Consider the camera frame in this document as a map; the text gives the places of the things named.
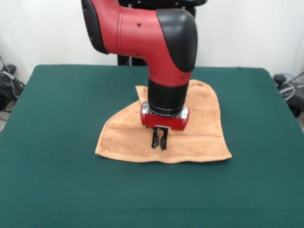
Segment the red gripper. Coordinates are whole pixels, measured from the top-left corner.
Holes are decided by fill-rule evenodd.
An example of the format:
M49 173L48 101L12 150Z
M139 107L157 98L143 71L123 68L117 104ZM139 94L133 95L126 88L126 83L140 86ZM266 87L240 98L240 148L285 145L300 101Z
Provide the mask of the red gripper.
M151 111L147 101L143 102L140 111L141 123L145 127L153 128L151 147L155 149L160 145L162 150L166 150L169 129L172 131L184 131L189 115L190 111L188 107L183 107L182 111L174 116L158 115ZM158 136L159 127L163 131L161 140Z

